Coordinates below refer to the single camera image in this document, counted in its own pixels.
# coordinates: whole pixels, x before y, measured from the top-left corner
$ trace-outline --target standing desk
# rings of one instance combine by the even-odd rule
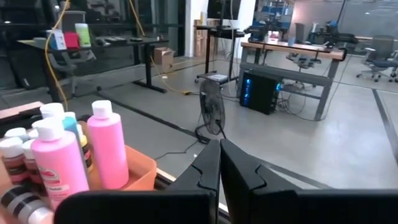
[[[288,91],[294,94],[319,100],[318,108],[315,113],[314,119],[316,121],[321,120],[321,116],[323,114],[323,110],[325,109],[331,85],[333,84],[333,80],[336,76],[338,65],[346,58],[347,55],[346,51],[335,50],[335,49],[327,50],[321,46],[305,45],[305,44],[294,44],[293,46],[288,46],[286,42],[279,42],[278,44],[243,42],[241,43],[241,46],[243,47],[243,52],[241,59],[242,62],[240,65],[241,69],[239,71],[238,94],[240,94],[242,88],[243,75],[248,70],[251,74],[258,75],[261,77],[286,78],[289,80],[295,80],[298,82],[309,83],[316,86],[322,86],[323,90],[320,96],[282,89],[282,91]],[[248,63],[248,53],[252,49],[256,51],[254,57],[254,63]],[[260,65],[259,59],[263,50],[265,51],[275,50],[275,51],[288,52],[294,54],[305,54],[316,58],[321,57],[321,58],[331,59],[328,75],[324,77],[320,75],[312,75],[303,72],[296,72],[283,68]]]
[[[26,44],[28,46],[31,46],[39,51],[44,51],[45,48],[45,44],[44,43],[37,43],[34,40],[18,40],[18,42],[22,43],[22,44]],[[144,58],[145,58],[145,71],[146,71],[146,82],[142,82],[142,81],[134,81],[133,83],[139,86],[143,86],[146,88],[150,88],[151,90],[155,90],[155,91],[159,91],[161,93],[166,93],[167,90],[154,86],[152,84],[152,74],[150,72],[150,64],[151,64],[151,59],[150,56],[152,55],[152,52],[150,51],[150,47],[151,45],[154,44],[161,44],[161,43],[167,43],[168,40],[157,40],[156,38],[149,38],[149,37],[143,37],[142,41],[140,42],[134,42],[134,41],[130,41],[127,38],[127,42],[126,43],[122,43],[122,44],[111,44],[111,45],[107,45],[107,46],[91,46],[91,47],[80,47],[79,49],[66,49],[66,50],[54,50],[54,49],[50,49],[48,53],[49,54],[68,54],[68,53],[74,53],[74,52],[79,52],[79,51],[85,51],[85,50],[93,50],[93,49],[107,49],[107,48],[111,48],[111,47],[135,47],[135,46],[143,46],[144,47]],[[57,90],[57,86],[55,85],[55,82],[51,76],[51,74],[47,71],[47,64],[45,62],[45,59],[43,57],[43,72],[45,74],[45,79],[46,79],[46,83],[47,86],[49,88],[49,93],[51,96],[51,99],[53,102],[61,102],[60,97],[58,95],[58,90]]]
[[[198,78],[207,78],[210,75],[215,75],[217,71],[209,72],[209,63],[210,63],[210,39],[211,36],[223,39],[232,40],[232,49],[231,56],[229,58],[229,69],[228,69],[228,78],[220,82],[220,85],[228,83],[230,81],[236,80],[237,77],[232,78],[232,69],[234,63],[234,53],[235,53],[235,42],[237,38],[242,38],[245,36],[244,32],[238,32],[237,28],[233,27],[223,27],[221,30],[218,30],[217,26],[195,26],[197,30],[207,30],[207,40],[206,40],[206,65],[205,65],[205,73],[201,75],[197,75]]]

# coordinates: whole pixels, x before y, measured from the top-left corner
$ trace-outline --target box on desk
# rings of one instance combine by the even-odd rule
[[[169,70],[170,66],[174,61],[174,53],[173,49],[168,47],[157,47],[154,50],[154,60],[157,65],[162,67],[162,71],[165,73]]]

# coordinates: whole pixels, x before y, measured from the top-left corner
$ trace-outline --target pink container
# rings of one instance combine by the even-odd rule
[[[70,195],[89,190],[80,148],[74,133],[63,129],[58,118],[45,118],[36,124],[39,138],[32,143],[53,209]]]
[[[129,180],[120,115],[112,112],[109,100],[92,104],[93,116],[87,121],[96,165],[105,189],[120,189]]]

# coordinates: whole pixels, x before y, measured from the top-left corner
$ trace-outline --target black floor stripe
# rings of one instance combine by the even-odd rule
[[[125,109],[127,109],[127,110],[131,110],[131,111],[133,111],[133,112],[135,112],[135,113],[137,113],[137,114],[140,114],[140,115],[142,115],[142,116],[145,116],[146,118],[149,118],[149,119],[151,119],[151,120],[154,120],[154,121],[156,121],[156,122],[158,122],[158,123],[160,123],[160,124],[166,125],[166,126],[172,128],[172,129],[175,129],[175,130],[177,130],[177,131],[181,131],[182,133],[185,133],[185,134],[187,134],[187,135],[189,135],[189,136],[192,136],[192,137],[194,137],[194,138],[196,137],[196,136],[195,136],[195,133],[194,133],[193,131],[191,131],[191,130],[187,130],[187,129],[182,128],[182,127],[180,127],[180,126],[178,126],[178,125],[176,125],[176,124],[173,124],[173,123],[171,123],[171,122],[168,122],[168,121],[166,121],[166,120],[163,120],[163,119],[161,119],[161,118],[158,118],[158,117],[156,117],[156,116],[154,116],[154,115],[152,115],[152,114],[146,113],[145,111],[142,111],[142,110],[140,110],[140,109],[137,109],[137,108],[134,108],[134,107],[132,107],[132,106],[129,106],[129,105],[125,104],[125,103],[122,103],[122,102],[120,102],[120,101],[118,101],[118,100],[115,100],[115,99],[111,98],[110,96],[105,95],[104,93],[98,92],[96,95],[99,96],[99,97],[101,97],[101,98],[104,98],[105,100],[111,101],[111,102],[114,103],[115,105],[121,106],[121,107],[123,107],[123,108],[125,108]],[[304,182],[304,183],[306,183],[306,184],[312,185],[312,186],[314,186],[314,187],[318,187],[318,188],[320,188],[320,189],[332,189],[332,187],[328,186],[327,184],[323,184],[323,183],[318,182],[318,181],[316,181],[316,180],[313,180],[313,179],[311,179],[311,178],[309,178],[309,177],[306,177],[306,176],[303,176],[303,175],[301,175],[301,174],[295,173],[295,172],[293,172],[293,171],[290,171],[290,170],[288,170],[288,169],[285,169],[285,168],[280,167],[280,166],[278,166],[278,165],[275,165],[275,164],[273,164],[273,163],[264,161],[264,160],[262,160],[262,159],[260,159],[260,158],[257,158],[257,157],[254,157],[254,158],[255,158],[255,159],[258,159],[258,160],[260,161],[260,163],[263,164],[265,167],[268,167],[268,168],[270,168],[270,169],[273,169],[273,170],[275,170],[275,171],[277,171],[277,172],[280,172],[280,173],[282,173],[282,174],[285,174],[285,175],[287,175],[287,176],[289,176],[289,177],[291,177],[291,178],[297,179],[297,180],[299,180],[299,181],[301,181],[301,182]]]
[[[379,108],[380,116],[383,121],[384,129],[386,130],[388,140],[391,145],[392,153],[394,155],[394,159],[398,165],[398,136],[397,132],[395,131],[394,125],[391,123],[386,110],[384,109],[383,103],[381,102],[379,93],[377,90],[372,90],[374,99],[376,100],[377,107]]]

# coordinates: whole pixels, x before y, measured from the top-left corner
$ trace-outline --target gray floor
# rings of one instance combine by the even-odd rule
[[[284,56],[285,54],[273,52],[269,54],[266,63],[297,70]],[[300,175],[340,189],[397,188],[398,166],[392,150],[397,143],[392,142],[394,139],[386,133],[386,121],[382,120],[373,89],[380,96],[382,108],[394,128],[398,126],[398,103],[395,100],[398,84],[389,83],[386,79],[374,83],[372,80],[356,78],[359,71],[366,69],[360,65],[360,60],[359,57],[352,57],[349,62],[347,60],[339,66],[331,93],[338,88],[323,121],[307,121],[281,111],[266,116],[225,99],[227,137],[248,154],[280,167],[274,171],[303,188],[316,188],[319,185],[298,178]],[[324,74],[329,63],[330,61],[323,60],[321,65],[304,72]],[[217,60],[214,66],[220,73],[226,73],[228,63]],[[204,66],[199,65],[169,74],[167,78],[154,78],[153,82],[164,88],[166,82],[175,90],[198,91],[199,84],[193,81],[196,74],[203,71]],[[111,87],[141,78],[143,74],[142,67],[120,70],[102,74],[98,82],[102,86]],[[88,93],[93,89],[89,85],[82,86],[78,90],[80,93]],[[224,88],[223,94],[232,95],[234,90],[232,83]],[[21,93],[25,97],[19,95],[5,98],[12,105],[34,100],[48,102],[50,99],[45,90],[40,91],[30,92],[29,97],[26,93]],[[309,88],[306,91],[320,90]],[[194,130],[198,124],[200,105],[197,96],[183,96],[171,90],[161,94],[131,83],[108,88],[101,94],[186,129]],[[70,108],[78,114],[89,113],[90,102],[97,98],[89,95],[71,100]],[[316,100],[304,99],[302,96],[292,96],[290,99],[291,110],[295,112],[303,108],[299,116],[308,119],[313,118],[317,103]],[[153,158],[166,152],[183,151],[195,142],[193,137],[127,109],[115,106],[115,111],[122,115],[126,144]],[[195,144],[186,154],[167,155],[159,159],[158,165],[177,177],[202,149],[203,145]]]

